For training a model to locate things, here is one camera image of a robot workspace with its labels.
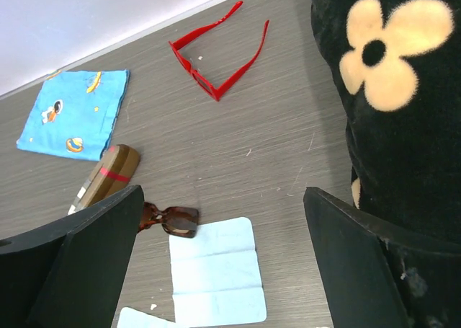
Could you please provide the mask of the tortoiseshell brown sunglasses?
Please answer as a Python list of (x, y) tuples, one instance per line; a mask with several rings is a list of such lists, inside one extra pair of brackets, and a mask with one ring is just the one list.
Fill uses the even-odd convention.
[(200, 212), (195, 208), (180, 206), (160, 210), (153, 203), (144, 202), (138, 232), (160, 224), (172, 236), (194, 238), (199, 226)]

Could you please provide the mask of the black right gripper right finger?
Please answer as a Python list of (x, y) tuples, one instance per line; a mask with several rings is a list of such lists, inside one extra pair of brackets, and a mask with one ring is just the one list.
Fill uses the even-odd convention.
[(318, 187), (304, 209), (335, 327), (459, 327), (460, 245), (408, 231)]

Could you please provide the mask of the red sunglasses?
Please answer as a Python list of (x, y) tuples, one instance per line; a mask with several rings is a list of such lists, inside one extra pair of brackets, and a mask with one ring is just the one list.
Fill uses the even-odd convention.
[(216, 102), (237, 85), (263, 51), (270, 20), (237, 1), (220, 19), (168, 41), (181, 67)]

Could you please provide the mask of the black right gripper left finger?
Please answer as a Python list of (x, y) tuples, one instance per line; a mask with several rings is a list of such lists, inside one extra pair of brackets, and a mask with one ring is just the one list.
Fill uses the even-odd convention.
[(110, 327), (143, 212), (133, 185), (1, 240), (2, 327)]

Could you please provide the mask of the light blue cloth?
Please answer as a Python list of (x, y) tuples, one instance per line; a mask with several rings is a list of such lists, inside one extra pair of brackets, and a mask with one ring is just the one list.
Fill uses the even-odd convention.
[(207, 223), (169, 239), (174, 316), (186, 327), (253, 324), (267, 307), (251, 220)]
[(120, 311), (117, 328), (175, 328), (180, 325), (142, 311), (124, 307)]

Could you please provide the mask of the black floral plush pillow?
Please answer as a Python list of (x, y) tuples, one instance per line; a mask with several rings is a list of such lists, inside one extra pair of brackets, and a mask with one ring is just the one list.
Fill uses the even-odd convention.
[(460, 0), (311, 0), (355, 208), (460, 242)]

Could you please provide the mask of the blue cartoon print cloth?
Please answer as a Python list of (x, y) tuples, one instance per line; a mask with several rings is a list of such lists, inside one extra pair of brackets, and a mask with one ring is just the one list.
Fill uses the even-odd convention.
[(129, 78), (128, 70), (51, 76), (42, 84), (17, 148), (99, 161), (111, 141)]

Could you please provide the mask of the brown striped glasses case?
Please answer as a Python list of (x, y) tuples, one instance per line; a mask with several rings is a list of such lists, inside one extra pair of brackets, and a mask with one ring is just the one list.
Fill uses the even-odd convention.
[(110, 146), (81, 186), (68, 215), (88, 208), (125, 188), (140, 163), (140, 154), (125, 144)]

